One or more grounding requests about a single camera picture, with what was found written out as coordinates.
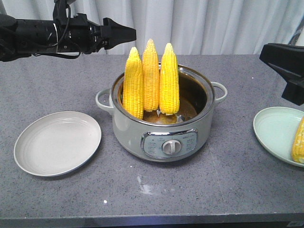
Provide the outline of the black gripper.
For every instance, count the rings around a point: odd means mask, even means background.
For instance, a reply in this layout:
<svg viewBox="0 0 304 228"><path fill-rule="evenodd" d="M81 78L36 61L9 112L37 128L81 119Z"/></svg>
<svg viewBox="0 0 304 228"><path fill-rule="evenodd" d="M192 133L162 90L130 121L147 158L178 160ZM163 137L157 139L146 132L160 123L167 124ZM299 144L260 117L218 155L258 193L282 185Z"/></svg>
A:
<svg viewBox="0 0 304 228"><path fill-rule="evenodd" d="M58 52L81 52L90 54L102 47L112 49L115 46L136 40L134 28L120 25L110 18L103 18L100 26L87 19L86 14L75 17L56 16L58 31Z"/></svg>

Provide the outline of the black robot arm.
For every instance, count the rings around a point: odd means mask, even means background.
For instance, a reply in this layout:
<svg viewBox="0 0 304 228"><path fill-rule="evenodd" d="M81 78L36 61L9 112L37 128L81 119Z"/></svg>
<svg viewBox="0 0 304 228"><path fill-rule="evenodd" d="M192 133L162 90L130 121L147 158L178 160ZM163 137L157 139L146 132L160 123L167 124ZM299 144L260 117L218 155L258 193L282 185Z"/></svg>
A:
<svg viewBox="0 0 304 228"><path fill-rule="evenodd" d="M0 59L14 61L30 56L67 59L136 40L136 30L104 18L98 25L79 13L63 24L59 20L15 19L0 16Z"/></svg>

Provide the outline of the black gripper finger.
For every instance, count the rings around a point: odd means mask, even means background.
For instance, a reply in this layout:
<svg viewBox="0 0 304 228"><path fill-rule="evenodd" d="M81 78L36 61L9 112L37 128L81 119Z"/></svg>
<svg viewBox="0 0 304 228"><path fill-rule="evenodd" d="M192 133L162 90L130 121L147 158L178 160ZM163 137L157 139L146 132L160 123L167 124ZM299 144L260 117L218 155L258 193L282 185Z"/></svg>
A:
<svg viewBox="0 0 304 228"><path fill-rule="evenodd" d="M259 59L275 70L285 81L282 98L296 105L304 104L304 47L268 43Z"/></svg>

